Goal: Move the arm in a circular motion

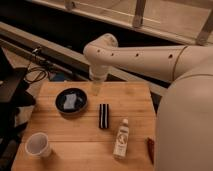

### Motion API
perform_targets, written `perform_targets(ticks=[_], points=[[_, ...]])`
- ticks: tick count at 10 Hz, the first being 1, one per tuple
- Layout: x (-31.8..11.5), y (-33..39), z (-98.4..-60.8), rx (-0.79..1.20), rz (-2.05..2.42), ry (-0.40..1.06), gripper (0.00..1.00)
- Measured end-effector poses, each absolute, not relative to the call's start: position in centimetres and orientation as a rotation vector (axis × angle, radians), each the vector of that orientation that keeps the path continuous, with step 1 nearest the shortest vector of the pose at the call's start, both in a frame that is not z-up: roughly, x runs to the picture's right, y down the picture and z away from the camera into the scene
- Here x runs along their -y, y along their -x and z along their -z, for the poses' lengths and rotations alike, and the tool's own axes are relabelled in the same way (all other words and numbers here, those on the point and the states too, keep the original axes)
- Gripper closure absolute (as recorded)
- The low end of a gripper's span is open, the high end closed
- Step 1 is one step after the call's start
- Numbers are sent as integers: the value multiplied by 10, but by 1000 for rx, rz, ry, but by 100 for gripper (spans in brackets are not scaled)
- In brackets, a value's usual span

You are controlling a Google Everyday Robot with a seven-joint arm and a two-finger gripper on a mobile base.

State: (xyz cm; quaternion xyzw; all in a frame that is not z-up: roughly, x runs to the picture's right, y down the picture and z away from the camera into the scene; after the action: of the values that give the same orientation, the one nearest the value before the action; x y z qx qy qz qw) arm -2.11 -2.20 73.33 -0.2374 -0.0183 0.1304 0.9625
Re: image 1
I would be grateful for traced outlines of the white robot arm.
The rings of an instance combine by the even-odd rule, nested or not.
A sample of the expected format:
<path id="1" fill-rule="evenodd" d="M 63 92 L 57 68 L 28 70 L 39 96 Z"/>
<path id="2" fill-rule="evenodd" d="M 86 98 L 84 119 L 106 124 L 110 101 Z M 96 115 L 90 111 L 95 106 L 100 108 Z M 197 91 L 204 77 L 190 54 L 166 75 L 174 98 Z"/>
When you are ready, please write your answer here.
<path id="1" fill-rule="evenodd" d="M 213 45 L 120 47 L 107 33 L 83 54 L 94 81 L 104 81 L 111 66 L 154 80 L 161 96 L 154 171 L 213 171 Z"/>

